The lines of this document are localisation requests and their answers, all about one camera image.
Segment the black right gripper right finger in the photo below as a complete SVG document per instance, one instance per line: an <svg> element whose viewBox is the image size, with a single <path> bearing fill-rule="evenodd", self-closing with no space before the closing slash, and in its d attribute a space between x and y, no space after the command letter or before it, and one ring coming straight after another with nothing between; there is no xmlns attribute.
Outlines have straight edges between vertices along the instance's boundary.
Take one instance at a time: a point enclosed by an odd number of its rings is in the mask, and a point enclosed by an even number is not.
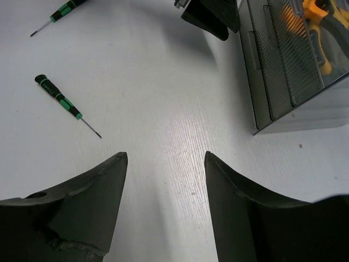
<svg viewBox="0 0 349 262"><path fill-rule="evenodd" d="M219 261L348 261L348 196L292 199L204 159Z"/></svg>

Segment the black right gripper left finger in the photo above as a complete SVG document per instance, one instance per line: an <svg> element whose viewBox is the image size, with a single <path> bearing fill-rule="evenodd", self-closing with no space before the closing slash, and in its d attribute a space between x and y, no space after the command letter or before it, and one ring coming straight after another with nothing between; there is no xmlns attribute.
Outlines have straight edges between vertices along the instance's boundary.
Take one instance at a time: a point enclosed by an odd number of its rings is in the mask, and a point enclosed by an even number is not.
<svg viewBox="0 0 349 262"><path fill-rule="evenodd" d="M1 201L1 261L103 261L118 217L128 156L26 198Z"/></svg>

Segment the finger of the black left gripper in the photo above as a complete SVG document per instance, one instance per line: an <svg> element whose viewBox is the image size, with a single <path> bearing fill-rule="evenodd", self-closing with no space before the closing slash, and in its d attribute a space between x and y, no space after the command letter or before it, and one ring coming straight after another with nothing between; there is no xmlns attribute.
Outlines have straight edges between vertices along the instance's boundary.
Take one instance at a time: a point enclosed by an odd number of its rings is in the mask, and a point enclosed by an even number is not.
<svg viewBox="0 0 349 262"><path fill-rule="evenodd" d="M240 29L240 18L236 0L206 0L201 3L232 32Z"/></svg>
<svg viewBox="0 0 349 262"><path fill-rule="evenodd" d="M222 41L228 39L228 28L201 1L190 1L181 18Z"/></svg>

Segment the clear plastic drawer organizer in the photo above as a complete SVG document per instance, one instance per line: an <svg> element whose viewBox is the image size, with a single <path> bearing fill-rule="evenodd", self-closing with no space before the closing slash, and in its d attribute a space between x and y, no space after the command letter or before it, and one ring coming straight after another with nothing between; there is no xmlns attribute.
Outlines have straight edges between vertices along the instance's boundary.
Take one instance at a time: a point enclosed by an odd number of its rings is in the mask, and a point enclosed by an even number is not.
<svg viewBox="0 0 349 262"><path fill-rule="evenodd" d="M348 57L322 29L328 58L346 73L321 75L302 1L242 1L239 16L257 134L348 124Z"/></svg>

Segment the orange black handled pliers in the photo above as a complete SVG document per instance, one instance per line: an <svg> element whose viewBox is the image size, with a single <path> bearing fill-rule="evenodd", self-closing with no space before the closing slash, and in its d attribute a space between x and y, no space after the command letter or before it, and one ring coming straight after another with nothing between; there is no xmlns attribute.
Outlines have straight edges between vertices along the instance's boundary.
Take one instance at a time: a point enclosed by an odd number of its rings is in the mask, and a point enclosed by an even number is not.
<svg viewBox="0 0 349 262"><path fill-rule="evenodd" d="M322 43L321 30L325 29L336 40L342 53L348 57L348 1L345 7L337 1L302 1L303 16L309 31L317 65L322 76L338 78L346 73L329 56L329 48Z"/></svg>

